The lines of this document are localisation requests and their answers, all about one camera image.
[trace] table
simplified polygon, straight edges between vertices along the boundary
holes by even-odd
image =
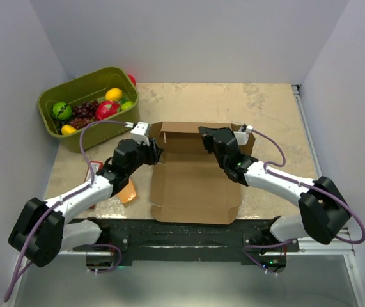
[[[141,120],[149,123],[222,122],[249,124],[276,140],[283,148],[287,165],[284,171],[315,178],[315,169],[297,104],[289,84],[243,83],[139,83]],[[129,132],[87,151],[91,160],[104,162],[113,155],[119,140]],[[281,161],[277,149],[256,136],[253,155],[261,161]],[[82,155],[60,146],[53,165],[46,198],[57,196],[83,183],[87,165]],[[124,207],[117,197],[100,202],[81,218],[150,219],[148,201],[151,168],[143,166],[132,176],[138,200]],[[238,219],[270,219],[298,211],[292,204],[259,189],[242,187]]]

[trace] red ball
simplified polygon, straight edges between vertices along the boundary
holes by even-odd
[[[134,78],[132,75],[128,74],[128,78],[130,78],[133,85],[137,84],[136,78]]]

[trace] table top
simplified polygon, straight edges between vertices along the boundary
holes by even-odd
[[[315,168],[289,84],[244,83],[139,83],[141,121],[246,123],[277,141],[286,154],[283,171],[315,178]],[[113,155],[118,141],[129,132],[87,150],[91,160],[104,162]],[[277,149],[256,135],[253,154],[261,161],[281,162]],[[87,165],[80,153],[60,146],[53,165],[46,198],[67,192],[84,182]],[[132,176],[138,199],[128,206],[115,196],[100,202],[81,218],[151,219],[149,192],[152,169],[142,166]],[[268,192],[242,186],[238,219],[270,219],[298,211],[291,203]]]

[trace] orange piece of paper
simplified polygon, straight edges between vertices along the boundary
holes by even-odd
[[[118,198],[120,201],[124,204],[132,201],[137,197],[137,192],[134,187],[134,183],[132,182],[130,178],[130,182],[125,186],[124,189],[122,189],[120,192],[117,193]]]

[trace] white wall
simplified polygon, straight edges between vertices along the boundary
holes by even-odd
[[[365,0],[349,2],[301,94],[323,174],[365,222]],[[365,282],[365,243],[356,252]]]
[[[23,204],[42,197],[57,143],[38,95],[66,75],[28,0],[0,0],[0,304],[17,252],[8,236]]]
[[[348,0],[31,0],[70,76],[300,84]]]

